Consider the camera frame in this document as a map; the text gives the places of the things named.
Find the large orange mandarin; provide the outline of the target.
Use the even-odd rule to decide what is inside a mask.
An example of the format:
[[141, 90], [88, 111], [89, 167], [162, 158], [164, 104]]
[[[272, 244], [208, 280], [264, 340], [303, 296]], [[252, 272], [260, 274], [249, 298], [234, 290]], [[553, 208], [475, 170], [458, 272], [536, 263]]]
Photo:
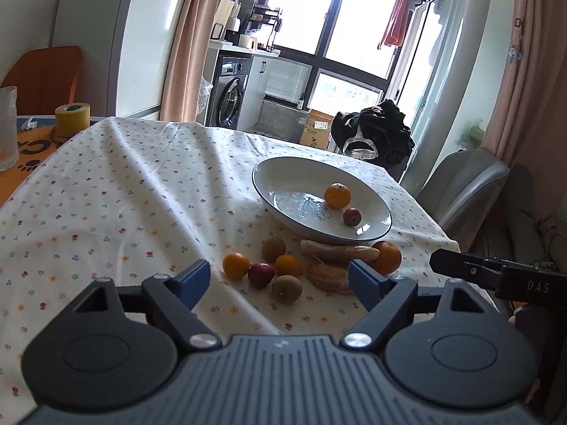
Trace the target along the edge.
[[370, 266], [376, 272], [385, 276], [399, 269], [403, 256], [394, 244], [387, 241], [379, 241], [372, 248], [378, 251], [378, 258], [370, 263]]

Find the peeled pomelo segment long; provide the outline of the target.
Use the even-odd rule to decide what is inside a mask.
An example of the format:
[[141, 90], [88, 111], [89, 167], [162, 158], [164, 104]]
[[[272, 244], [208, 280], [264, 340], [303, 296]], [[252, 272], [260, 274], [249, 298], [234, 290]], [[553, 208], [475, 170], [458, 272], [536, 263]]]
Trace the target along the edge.
[[378, 249], [371, 248], [371, 246], [334, 246], [311, 240], [302, 240], [300, 249], [303, 255], [337, 264], [348, 264], [355, 259], [371, 263], [380, 256]]

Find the peeled pomelo segment wide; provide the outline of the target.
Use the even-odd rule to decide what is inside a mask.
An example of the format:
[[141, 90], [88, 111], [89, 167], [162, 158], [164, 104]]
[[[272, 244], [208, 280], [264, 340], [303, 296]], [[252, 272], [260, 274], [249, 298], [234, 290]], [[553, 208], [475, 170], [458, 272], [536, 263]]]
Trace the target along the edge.
[[322, 291], [342, 295], [352, 295], [349, 285], [349, 273], [326, 264], [310, 265], [305, 269], [305, 277]]

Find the small orange kumquat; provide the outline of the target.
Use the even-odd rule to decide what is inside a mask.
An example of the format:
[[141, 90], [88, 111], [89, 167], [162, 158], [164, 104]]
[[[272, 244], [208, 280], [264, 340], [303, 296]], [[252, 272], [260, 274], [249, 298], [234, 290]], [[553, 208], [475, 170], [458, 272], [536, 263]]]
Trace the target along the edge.
[[300, 277], [303, 274], [303, 266], [299, 259], [291, 254], [282, 254], [279, 256], [275, 263], [274, 269], [276, 275], [292, 275]]
[[232, 252], [227, 254], [222, 262], [222, 268], [229, 279], [242, 279], [251, 267], [250, 260], [243, 254]]

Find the grey leather chair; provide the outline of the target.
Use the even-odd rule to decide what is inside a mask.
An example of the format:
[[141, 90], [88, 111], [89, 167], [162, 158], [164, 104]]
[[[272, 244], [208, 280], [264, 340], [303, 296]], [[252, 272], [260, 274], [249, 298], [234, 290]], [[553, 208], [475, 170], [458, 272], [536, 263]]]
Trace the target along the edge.
[[458, 151], [441, 161], [417, 201], [467, 251], [508, 177], [509, 167], [488, 151]]

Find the pink right curtain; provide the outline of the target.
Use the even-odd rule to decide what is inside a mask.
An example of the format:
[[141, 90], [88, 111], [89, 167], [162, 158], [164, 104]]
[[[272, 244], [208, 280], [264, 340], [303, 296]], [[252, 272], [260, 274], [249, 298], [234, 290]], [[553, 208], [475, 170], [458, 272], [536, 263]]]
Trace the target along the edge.
[[546, 202], [566, 191], [566, 0], [514, 0], [509, 63], [482, 147], [529, 169]]

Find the pink curtain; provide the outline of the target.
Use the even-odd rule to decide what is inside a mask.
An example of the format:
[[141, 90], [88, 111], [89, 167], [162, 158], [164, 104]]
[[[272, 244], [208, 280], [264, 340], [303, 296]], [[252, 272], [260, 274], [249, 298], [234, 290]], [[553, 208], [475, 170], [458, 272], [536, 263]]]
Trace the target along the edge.
[[482, 147], [529, 169], [546, 202], [566, 191], [566, 0], [514, 0], [509, 63]]
[[184, 0], [170, 50], [159, 119], [196, 120], [208, 41], [219, 0]]

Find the white plate blue rim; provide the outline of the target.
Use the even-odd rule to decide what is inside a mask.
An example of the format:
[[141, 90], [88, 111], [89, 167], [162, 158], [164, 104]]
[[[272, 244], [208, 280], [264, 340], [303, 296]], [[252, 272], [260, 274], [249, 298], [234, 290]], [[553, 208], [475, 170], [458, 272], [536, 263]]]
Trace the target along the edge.
[[[332, 183], [351, 193], [349, 206], [361, 221], [347, 226], [343, 212], [329, 207], [324, 193]], [[335, 245], [370, 244], [392, 226], [385, 201], [359, 178], [330, 164], [302, 157], [269, 158], [252, 170], [252, 183], [268, 212], [286, 228], [308, 239]]]

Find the cardboard box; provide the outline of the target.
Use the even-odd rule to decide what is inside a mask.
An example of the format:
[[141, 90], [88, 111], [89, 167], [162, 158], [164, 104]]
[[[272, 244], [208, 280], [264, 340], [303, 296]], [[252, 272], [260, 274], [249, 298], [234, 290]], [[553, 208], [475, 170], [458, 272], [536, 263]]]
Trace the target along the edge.
[[320, 150], [327, 150], [332, 127], [332, 115], [311, 109], [305, 119], [300, 144]]

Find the orange paw print mat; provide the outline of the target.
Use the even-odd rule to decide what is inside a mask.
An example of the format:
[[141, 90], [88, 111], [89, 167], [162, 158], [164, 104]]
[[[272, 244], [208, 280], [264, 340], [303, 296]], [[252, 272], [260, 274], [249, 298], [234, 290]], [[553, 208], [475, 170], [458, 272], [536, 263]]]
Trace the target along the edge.
[[7, 202], [29, 174], [68, 140], [67, 137], [56, 136], [54, 116], [19, 116], [17, 125], [19, 157], [15, 166], [1, 172], [1, 204]]

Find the crumpled clear plastic bag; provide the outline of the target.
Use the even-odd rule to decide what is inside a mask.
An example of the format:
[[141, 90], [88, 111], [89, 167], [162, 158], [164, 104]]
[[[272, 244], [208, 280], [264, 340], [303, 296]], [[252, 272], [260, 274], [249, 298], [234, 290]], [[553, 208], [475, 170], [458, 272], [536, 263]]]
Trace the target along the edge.
[[201, 78], [198, 101], [196, 106], [197, 117], [202, 117], [207, 114], [208, 103], [209, 103], [210, 95], [212, 95], [213, 88], [214, 86], [212, 83], [210, 83], [204, 77]]

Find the grey washing machine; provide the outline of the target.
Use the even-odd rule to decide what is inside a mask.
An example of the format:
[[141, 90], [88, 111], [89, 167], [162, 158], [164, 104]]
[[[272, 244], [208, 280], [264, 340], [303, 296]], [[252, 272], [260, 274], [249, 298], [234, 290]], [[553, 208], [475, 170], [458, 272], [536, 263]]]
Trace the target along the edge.
[[219, 55], [208, 104], [208, 126], [237, 129], [252, 63], [252, 58], [248, 55]]

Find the orange wooden chair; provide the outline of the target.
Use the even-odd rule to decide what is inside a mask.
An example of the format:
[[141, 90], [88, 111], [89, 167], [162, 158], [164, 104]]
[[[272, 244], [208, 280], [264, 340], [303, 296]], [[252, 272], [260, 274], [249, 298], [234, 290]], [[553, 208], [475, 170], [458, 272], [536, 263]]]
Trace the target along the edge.
[[83, 52], [77, 46], [32, 50], [15, 62], [1, 87], [17, 88], [19, 115], [52, 115], [75, 102], [82, 67]]

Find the red hanging towel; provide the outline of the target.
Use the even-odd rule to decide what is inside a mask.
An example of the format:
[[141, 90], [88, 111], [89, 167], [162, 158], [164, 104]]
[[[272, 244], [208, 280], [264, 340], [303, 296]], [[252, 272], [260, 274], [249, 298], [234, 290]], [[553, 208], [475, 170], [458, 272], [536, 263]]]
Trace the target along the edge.
[[400, 47], [405, 41], [405, 33], [408, 29], [409, 13], [413, 7], [414, 0], [396, 0], [389, 16], [386, 28], [378, 43], [378, 49], [382, 47]]

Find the black dish rack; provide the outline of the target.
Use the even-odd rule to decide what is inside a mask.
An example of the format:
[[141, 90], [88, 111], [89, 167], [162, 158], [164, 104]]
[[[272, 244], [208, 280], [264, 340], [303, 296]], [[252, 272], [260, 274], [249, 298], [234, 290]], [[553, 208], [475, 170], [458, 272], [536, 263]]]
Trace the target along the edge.
[[251, 35], [256, 40], [259, 50], [271, 52], [274, 49], [276, 35], [281, 28], [282, 10], [257, 4], [247, 19], [245, 34]]

